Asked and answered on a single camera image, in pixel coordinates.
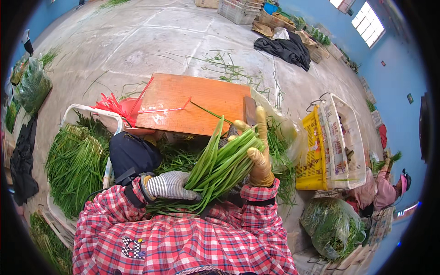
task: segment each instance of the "blue wall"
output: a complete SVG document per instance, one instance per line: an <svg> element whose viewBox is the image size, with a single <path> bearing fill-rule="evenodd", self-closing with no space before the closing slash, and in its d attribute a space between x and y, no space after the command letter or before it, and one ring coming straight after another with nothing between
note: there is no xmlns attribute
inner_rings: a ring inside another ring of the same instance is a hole
<svg viewBox="0 0 440 275"><path fill-rule="evenodd" d="M331 33L331 40L342 48L350 59L358 64L370 53L370 49L352 25L365 0L356 0L353 16L345 15L328 0L279 0L280 7L288 14L304 17L309 25L321 23Z"/></svg>
<svg viewBox="0 0 440 275"><path fill-rule="evenodd" d="M403 168L412 177L411 189L404 194L396 209L419 200L426 165L421 160L418 122L420 97L427 90L425 72L414 43L385 34L363 60L359 74L367 80L376 100L382 122L387 128L388 147L393 153L402 151L392 173L396 181ZM414 102L409 104L407 94Z"/></svg>
<svg viewBox="0 0 440 275"><path fill-rule="evenodd" d="M79 0L56 0L53 3L51 3L51 0L41 0L41 2L37 4L34 14L29 18L25 27L20 32L20 38L17 40L17 48L12 56L10 66L12 67L25 53L25 48L20 42L24 30L30 30L29 37L31 42L33 42L50 23L72 8L78 6L78 3Z"/></svg>

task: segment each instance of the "red plaid shirt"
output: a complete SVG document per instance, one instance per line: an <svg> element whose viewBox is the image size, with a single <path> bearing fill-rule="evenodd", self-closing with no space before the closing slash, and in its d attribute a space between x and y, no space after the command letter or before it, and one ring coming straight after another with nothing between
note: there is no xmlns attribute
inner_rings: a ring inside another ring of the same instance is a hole
<svg viewBox="0 0 440 275"><path fill-rule="evenodd" d="M145 202L138 184L133 191ZM248 201L274 198L272 188L245 185ZM232 274L297 275L277 205L214 206L203 220L187 213L151 219L113 186L87 202L73 250L74 274L179 274L220 269Z"/></svg>

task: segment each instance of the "gloved hand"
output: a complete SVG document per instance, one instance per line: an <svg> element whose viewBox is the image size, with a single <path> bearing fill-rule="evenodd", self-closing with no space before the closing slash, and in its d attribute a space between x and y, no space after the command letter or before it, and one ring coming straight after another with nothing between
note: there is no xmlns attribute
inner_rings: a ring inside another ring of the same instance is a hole
<svg viewBox="0 0 440 275"><path fill-rule="evenodd" d="M391 161L391 159L389 159L389 158L385 159L385 165L382 167L381 171L385 171L385 172L388 171L388 166L389 166L390 161Z"/></svg>
<svg viewBox="0 0 440 275"><path fill-rule="evenodd" d="M261 153L257 148L249 148L247 154L249 158L255 163L252 171L250 172L249 184L257 187L270 187L274 181L274 174L271 169L271 162L269 158L269 145L268 145L268 128L266 125L266 112L264 108L258 106L255 109L256 122L258 124L258 134L259 138L263 142L266 148L263 153ZM241 131L245 131L251 128L244 121L236 120L234 125ZM231 141L237 136L230 136L228 141Z"/></svg>
<svg viewBox="0 0 440 275"><path fill-rule="evenodd" d="M184 188L189 176L190 173L181 171L166 172L154 178L143 175L140 185L150 200L163 197L200 201L202 196L199 193Z"/></svg>

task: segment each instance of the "patch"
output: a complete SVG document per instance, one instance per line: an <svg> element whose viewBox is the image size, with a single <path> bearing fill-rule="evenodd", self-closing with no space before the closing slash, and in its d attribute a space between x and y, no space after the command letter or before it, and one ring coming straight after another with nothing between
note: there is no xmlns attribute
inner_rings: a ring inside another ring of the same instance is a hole
<svg viewBox="0 0 440 275"><path fill-rule="evenodd" d="M122 253L125 256L132 259L145 259L145 251L140 251L142 247L142 239L135 241L127 237L122 237L122 243L125 246L122 248Z"/></svg>

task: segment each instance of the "window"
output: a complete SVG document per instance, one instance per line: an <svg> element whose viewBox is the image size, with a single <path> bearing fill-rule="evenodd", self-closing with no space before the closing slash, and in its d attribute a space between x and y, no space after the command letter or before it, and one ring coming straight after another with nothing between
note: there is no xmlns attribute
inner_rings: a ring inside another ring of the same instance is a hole
<svg viewBox="0 0 440 275"><path fill-rule="evenodd" d="M352 24L370 48L385 31L378 16L367 2L352 20Z"/></svg>
<svg viewBox="0 0 440 275"><path fill-rule="evenodd" d="M342 11L344 14L352 7L355 0L329 0L332 5L334 5L338 10Z"/></svg>

